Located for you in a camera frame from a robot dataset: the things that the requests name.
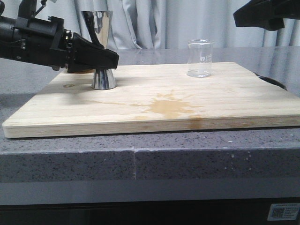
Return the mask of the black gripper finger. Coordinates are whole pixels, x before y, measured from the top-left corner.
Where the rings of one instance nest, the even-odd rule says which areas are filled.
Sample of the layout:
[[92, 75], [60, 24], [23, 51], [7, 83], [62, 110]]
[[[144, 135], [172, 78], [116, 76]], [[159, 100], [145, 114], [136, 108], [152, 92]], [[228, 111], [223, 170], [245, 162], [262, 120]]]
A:
[[284, 19], [300, 18], [299, 0], [251, 0], [233, 14], [237, 27], [258, 27], [279, 30]]

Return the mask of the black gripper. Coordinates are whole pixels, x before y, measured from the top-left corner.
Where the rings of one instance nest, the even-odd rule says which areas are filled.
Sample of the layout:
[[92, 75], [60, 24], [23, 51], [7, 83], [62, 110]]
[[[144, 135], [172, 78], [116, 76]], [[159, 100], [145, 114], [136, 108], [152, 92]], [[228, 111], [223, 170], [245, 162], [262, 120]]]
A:
[[0, 17], [0, 57], [69, 73], [92, 69], [116, 69], [119, 55], [64, 29], [64, 20]]

